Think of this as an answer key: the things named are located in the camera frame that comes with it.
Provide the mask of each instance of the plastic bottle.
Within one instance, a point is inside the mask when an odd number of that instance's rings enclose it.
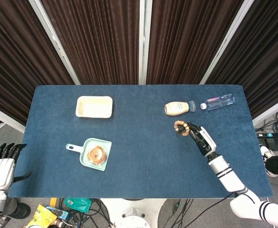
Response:
[[[235,103],[235,97],[232,94],[227,94],[223,96],[214,97],[206,100],[204,103],[200,105],[202,110],[212,110],[215,108],[223,107],[226,105],[231,105]]]
[[[180,115],[185,112],[195,112],[196,105],[194,101],[190,102],[170,102],[164,106],[165,114],[167,115]]]

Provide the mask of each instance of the pan handle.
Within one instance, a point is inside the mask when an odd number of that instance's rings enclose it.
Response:
[[[67,144],[66,149],[70,150],[70,151],[79,152],[79,153],[82,153],[84,151],[84,147],[76,146],[76,145],[73,145],[73,144]]]

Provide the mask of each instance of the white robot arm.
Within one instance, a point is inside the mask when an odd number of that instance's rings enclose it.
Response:
[[[9,189],[13,182],[18,182],[30,176],[30,172],[25,176],[14,177],[14,170],[20,151],[26,144],[18,144],[13,146],[14,143],[6,146],[4,143],[0,146],[0,219],[2,218],[3,209],[6,201],[5,191]]]
[[[278,205],[260,201],[258,196],[241,182],[223,156],[216,153],[216,143],[203,127],[192,123],[178,124],[177,135],[181,135],[186,127],[190,128],[189,135],[198,145],[202,155],[208,158],[209,166],[225,189],[235,193],[236,198],[230,202],[234,214],[240,218],[263,220],[278,227]]]

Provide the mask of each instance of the sneaker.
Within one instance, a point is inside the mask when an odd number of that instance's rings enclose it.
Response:
[[[267,160],[268,160],[270,157],[275,156],[275,154],[273,153],[273,151],[270,150],[270,149],[268,149],[265,145],[259,144],[259,147],[260,147],[260,152],[261,152],[262,159],[263,159],[263,162],[264,162],[264,163],[266,163]],[[274,174],[274,173],[268,171],[267,169],[266,169],[266,171],[267,171],[267,175],[268,175],[269,177],[278,177],[277,174]]]

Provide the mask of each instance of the robot finger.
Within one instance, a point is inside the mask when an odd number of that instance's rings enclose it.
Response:
[[[2,155],[2,152],[4,150],[4,148],[6,147],[6,143],[4,143],[3,145],[0,146],[0,158],[1,158],[1,155]]]
[[[15,146],[13,146],[12,149],[10,150],[10,152],[9,152],[9,154],[8,154],[8,156],[7,156],[7,158],[12,158],[12,156],[13,156],[13,154],[14,154],[16,148],[18,148],[20,145],[21,145],[21,144],[16,144]]]
[[[14,146],[14,143],[11,143],[8,146],[6,146],[4,152],[2,153],[1,158],[6,158],[8,156],[8,153],[9,153],[10,149],[12,148],[12,146]]]
[[[17,159],[19,158],[19,153],[22,149],[24,149],[27,146],[27,144],[20,144],[17,149],[15,150],[14,154],[12,155],[12,158],[14,159],[14,163],[16,164]]]

